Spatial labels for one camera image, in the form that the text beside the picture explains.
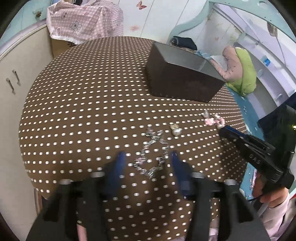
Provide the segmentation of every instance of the cabinet handle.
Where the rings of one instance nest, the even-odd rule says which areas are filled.
[[[12,89],[12,93],[14,94],[15,93],[15,89],[13,88],[12,86],[12,83],[10,82],[10,79],[9,78],[6,78],[6,81],[9,83],[11,89]]]
[[[17,75],[17,72],[13,69],[12,72],[15,74],[16,78],[17,78],[17,84],[20,85],[20,79]]]

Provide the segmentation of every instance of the pearl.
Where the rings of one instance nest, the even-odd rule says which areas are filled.
[[[222,124],[217,124],[217,129],[220,130],[222,127],[224,127]]]
[[[179,136],[179,135],[181,135],[181,128],[173,129],[173,130],[172,130],[172,134],[173,134],[174,136]]]

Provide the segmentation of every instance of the polka dot tablecloth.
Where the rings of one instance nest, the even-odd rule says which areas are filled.
[[[33,186],[48,198],[60,179],[81,180],[102,170],[120,150],[127,165],[117,197],[105,201],[112,240],[169,240],[186,234],[193,203],[178,193],[170,161],[149,180],[133,167],[148,126],[163,130],[171,150],[210,179],[242,180],[246,162],[236,147],[206,126],[207,109],[245,132],[238,105],[225,87],[209,103],[149,94],[145,64],[153,41],[135,37],[101,38],[55,58],[28,93],[20,121],[23,162]],[[174,137],[169,125],[182,135]],[[144,168],[157,165],[159,142],[150,146]],[[213,200],[212,218],[219,200]]]

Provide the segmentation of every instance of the dark folded clothing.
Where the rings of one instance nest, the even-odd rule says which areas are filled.
[[[82,4],[82,0],[76,0],[73,4],[80,6]]]
[[[170,40],[170,44],[177,47],[185,47],[192,50],[197,50],[197,47],[191,38],[182,38],[179,36],[173,36]]]

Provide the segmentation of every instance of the green pillow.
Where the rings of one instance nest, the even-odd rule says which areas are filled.
[[[235,51],[242,64],[242,79],[227,83],[226,85],[241,96],[245,96],[255,90],[257,73],[248,51],[238,47],[235,48]]]

